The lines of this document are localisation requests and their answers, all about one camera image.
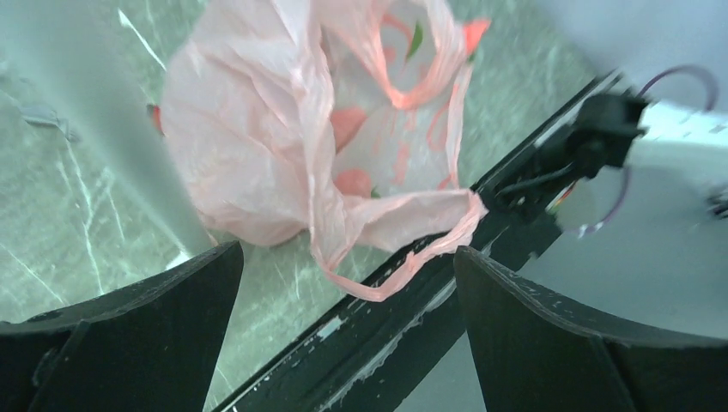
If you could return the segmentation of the white pvc pipe frame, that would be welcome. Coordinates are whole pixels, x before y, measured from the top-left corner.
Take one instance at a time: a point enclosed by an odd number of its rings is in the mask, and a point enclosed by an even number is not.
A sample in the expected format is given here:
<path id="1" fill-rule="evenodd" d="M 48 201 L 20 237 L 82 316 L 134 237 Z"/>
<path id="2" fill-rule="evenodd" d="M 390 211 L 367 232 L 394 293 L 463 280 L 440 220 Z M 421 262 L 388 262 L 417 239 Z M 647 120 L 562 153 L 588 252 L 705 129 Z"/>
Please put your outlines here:
<path id="1" fill-rule="evenodd" d="M 90 1 L 3 1 L 1 42 L 135 204 L 187 256 L 212 248 L 137 83 Z"/>

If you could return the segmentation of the red handled adjustable wrench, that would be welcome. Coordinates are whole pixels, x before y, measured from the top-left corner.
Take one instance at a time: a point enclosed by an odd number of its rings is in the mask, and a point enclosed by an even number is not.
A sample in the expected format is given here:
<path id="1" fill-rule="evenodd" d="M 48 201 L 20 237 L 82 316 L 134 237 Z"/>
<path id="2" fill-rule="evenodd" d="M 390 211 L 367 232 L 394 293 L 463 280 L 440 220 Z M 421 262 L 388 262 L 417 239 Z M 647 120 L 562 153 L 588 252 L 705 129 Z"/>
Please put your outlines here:
<path id="1" fill-rule="evenodd" d="M 21 117 L 26 123 L 38 127 L 55 128 L 60 130 L 69 142 L 78 142 L 80 137 L 70 126 L 66 118 L 59 117 L 55 110 L 48 105 L 21 106 Z"/>

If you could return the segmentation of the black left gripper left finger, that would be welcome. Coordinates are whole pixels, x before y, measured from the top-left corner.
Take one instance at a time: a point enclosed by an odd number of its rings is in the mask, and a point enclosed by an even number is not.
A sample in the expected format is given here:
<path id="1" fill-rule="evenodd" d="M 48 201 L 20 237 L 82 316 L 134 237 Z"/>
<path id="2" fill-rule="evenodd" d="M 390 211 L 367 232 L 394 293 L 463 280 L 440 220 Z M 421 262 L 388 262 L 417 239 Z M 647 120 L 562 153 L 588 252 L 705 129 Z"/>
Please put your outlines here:
<path id="1" fill-rule="evenodd" d="M 170 270 L 1 324 L 4 411 L 200 411 L 240 287 L 227 242 Z"/>

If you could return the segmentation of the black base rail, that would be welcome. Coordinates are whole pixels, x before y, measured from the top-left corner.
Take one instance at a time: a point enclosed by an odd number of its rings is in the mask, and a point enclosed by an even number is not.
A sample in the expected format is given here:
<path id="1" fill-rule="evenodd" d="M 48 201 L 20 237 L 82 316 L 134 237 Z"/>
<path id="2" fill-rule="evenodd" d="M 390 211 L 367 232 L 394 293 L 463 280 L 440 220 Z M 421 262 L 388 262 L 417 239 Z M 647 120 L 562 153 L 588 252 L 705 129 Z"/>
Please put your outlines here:
<path id="1" fill-rule="evenodd" d="M 554 92 L 514 76 L 476 74 L 466 99 L 463 181 L 475 187 L 617 73 L 559 81 Z M 452 257 L 435 259 L 383 303 L 344 296 L 319 273 L 299 237 L 248 246 L 238 299 L 210 386 L 209 411 L 390 411 L 459 339 Z"/>

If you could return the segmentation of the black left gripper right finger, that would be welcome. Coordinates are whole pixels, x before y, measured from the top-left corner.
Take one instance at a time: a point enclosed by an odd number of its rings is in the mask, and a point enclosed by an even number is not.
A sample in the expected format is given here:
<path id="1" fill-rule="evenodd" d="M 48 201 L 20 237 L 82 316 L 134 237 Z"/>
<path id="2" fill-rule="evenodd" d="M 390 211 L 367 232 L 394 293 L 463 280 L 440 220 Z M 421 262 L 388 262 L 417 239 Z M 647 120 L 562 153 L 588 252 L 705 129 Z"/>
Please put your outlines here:
<path id="1" fill-rule="evenodd" d="M 726 410 L 726 340 L 599 311 L 468 246 L 453 265 L 487 410 Z"/>

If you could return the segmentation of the pink plastic bag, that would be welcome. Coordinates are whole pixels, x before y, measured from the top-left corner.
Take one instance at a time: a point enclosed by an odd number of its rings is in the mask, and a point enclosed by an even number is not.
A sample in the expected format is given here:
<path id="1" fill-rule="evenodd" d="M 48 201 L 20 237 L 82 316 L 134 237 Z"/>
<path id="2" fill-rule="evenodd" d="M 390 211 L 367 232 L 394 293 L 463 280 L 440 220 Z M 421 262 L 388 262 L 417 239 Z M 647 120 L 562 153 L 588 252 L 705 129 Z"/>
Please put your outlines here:
<path id="1" fill-rule="evenodd" d="M 468 245 L 464 99 L 489 21 L 447 1 L 211 1 L 167 66 L 159 124 L 203 224 L 301 232 L 342 291 L 380 302 Z"/>

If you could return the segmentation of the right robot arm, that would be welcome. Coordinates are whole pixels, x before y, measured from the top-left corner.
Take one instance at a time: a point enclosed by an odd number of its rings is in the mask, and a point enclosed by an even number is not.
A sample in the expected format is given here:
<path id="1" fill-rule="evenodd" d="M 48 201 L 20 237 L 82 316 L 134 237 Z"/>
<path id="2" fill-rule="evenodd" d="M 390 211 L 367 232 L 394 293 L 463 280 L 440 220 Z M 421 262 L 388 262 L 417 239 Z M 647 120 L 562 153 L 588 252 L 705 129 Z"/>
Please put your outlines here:
<path id="1" fill-rule="evenodd" d="M 727 216 L 727 114 L 669 101 L 600 93 L 588 97 L 572 121 L 537 142 L 525 162 L 494 187 L 494 203 L 529 221 L 557 194 L 605 168 L 656 168 L 697 184 L 711 214 Z"/>

